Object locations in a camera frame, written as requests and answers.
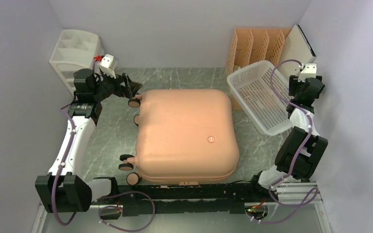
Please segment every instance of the gray floor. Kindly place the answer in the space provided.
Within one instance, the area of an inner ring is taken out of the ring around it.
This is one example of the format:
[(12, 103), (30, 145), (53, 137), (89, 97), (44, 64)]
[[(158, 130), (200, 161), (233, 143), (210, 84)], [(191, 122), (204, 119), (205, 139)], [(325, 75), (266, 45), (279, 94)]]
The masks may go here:
[[(141, 92), (212, 88), (229, 94), (224, 68), (125, 68), (117, 71), (122, 72), (143, 84)], [(127, 99), (115, 96), (104, 100), (102, 106), (100, 120), (88, 143), (82, 176), (87, 182), (94, 177), (115, 176), (119, 184), (126, 184), (128, 172), (118, 170), (119, 156), (135, 155), (137, 127), (133, 117), (139, 110), (129, 107)], [(233, 111), (233, 119), (240, 159), (234, 174), (225, 182), (250, 180), (254, 174), (268, 169), (288, 134), (273, 137), (261, 134), (243, 111)]]

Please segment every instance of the white plastic shelf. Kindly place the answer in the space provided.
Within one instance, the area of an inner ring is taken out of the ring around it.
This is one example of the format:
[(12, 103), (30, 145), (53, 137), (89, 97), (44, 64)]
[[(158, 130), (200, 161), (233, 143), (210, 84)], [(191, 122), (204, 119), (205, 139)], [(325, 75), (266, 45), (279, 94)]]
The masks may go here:
[(96, 55), (104, 55), (98, 35), (81, 30), (62, 30), (49, 63), (73, 94), (73, 73), (92, 68)]

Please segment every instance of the white plastic basket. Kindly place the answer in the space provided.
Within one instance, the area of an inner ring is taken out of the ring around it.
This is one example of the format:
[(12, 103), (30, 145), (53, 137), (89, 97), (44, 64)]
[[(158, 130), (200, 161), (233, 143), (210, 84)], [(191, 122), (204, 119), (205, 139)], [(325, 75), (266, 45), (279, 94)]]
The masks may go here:
[[(273, 68), (271, 62), (260, 61), (235, 71), (227, 78), (232, 95), (256, 128), (270, 136), (291, 128), (287, 104), (270, 87)], [(288, 81), (278, 70), (274, 72), (272, 81), (277, 92), (289, 100)]]

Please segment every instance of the purple cable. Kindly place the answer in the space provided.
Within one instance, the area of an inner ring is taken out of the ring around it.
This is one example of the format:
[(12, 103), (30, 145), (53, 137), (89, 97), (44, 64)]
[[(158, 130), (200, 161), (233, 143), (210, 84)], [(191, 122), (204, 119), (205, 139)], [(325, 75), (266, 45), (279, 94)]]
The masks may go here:
[[(310, 199), (310, 200), (314, 200), (314, 198), (317, 196), (318, 194), (318, 188), (317, 187), (313, 187), (307, 194), (306, 196), (304, 197), (304, 199), (301, 201), (301, 204), (304, 203), (304, 201), (308, 198), (308, 196), (312, 193), (312, 191), (315, 191), (314, 192), (314, 196)], [(286, 216), (285, 218), (281, 219), (281, 220), (278, 220), (278, 221), (262, 221), (262, 220), (258, 220), (258, 223), (262, 223), (262, 224), (279, 224), (279, 223), (283, 223), (285, 221), (287, 221), (288, 219), (290, 219), (301, 207), (297, 207), (294, 211), (291, 212), (291, 214), (289, 214), (288, 216)]]
[(131, 193), (142, 194), (142, 195), (146, 196), (151, 201), (151, 203), (152, 203), (152, 216), (151, 216), (151, 219), (149, 220), (149, 222), (145, 226), (143, 226), (143, 227), (141, 227), (139, 229), (136, 229), (136, 230), (127, 230), (127, 229), (123, 229), (123, 228), (117, 227), (115, 225), (109, 224), (108, 222), (102, 220), (101, 219), (101, 212), (103, 210), (106, 210), (106, 209), (117, 209), (118, 210), (118, 209), (120, 209), (119, 207), (113, 206), (113, 205), (105, 206), (105, 207), (103, 207), (102, 209), (99, 210), (98, 217), (99, 217), (100, 223), (103, 223), (103, 224), (105, 224), (107, 226), (110, 226), (110, 227), (112, 227), (114, 229), (117, 229), (117, 230), (120, 230), (120, 231), (123, 231), (123, 232), (139, 232), (139, 231), (147, 228), (152, 223), (152, 220), (155, 217), (155, 204), (154, 204), (152, 198), (150, 196), (148, 196), (146, 193), (139, 192), (139, 191), (128, 191), (128, 192), (123, 192), (123, 193), (120, 193), (120, 194), (117, 194), (117, 195), (101, 197), (98, 200), (106, 199), (106, 198), (117, 198), (117, 197), (120, 197), (120, 196), (123, 196), (123, 195), (126, 195), (126, 194), (131, 194)]
[[(70, 106), (70, 104), (68, 105), (65, 105), (64, 107), (61, 108), (61, 112), (63, 114), (65, 114), (67, 117), (68, 117), (68, 120), (69, 122), (71, 123), (71, 126), (72, 126), (72, 130), (75, 129), (75, 122), (73, 122), (72, 118), (69, 116), (69, 114), (65, 111), (63, 111), (63, 109), (65, 109), (66, 107)], [(55, 179), (53, 181), (53, 186), (52, 186), (52, 192), (51, 192), (51, 204), (52, 204), (52, 211), (53, 211), (53, 214), (55, 215), (55, 219), (56, 221), (62, 225), (62, 226), (67, 226), (71, 223), (72, 219), (75, 217), (75, 213), (72, 214), (71, 218), (68, 220), (68, 222), (63, 222), (61, 220), (61, 218), (59, 217), (58, 215), (58, 210), (56, 209), (56, 198), (55, 198), (55, 194), (56, 194), (56, 186), (58, 184), (58, 179), (59, 179), (59, 176), (61, 175), (62, 173), (62, 169), (64, 168), (61, 163), (64, 163), (67, 159), (67, 156), (69, 154), (69, 151), (72, 147), (72, 143), (73, 143), (73, 139), (75, 137), (75, 133), (73, 131), (71, 131), (71, 134), (70, 134), (70, 137), (69, 137), (69, 141), (68, 141), (68, 145), (67, 145), (67, 148), (65, 149), (65, 152), (64, 152), (64, 156), (62, 157), (61, 159), (61, 162), (58, 166), (58, 171), (56, 172), (56, 175), (55, 175)]]

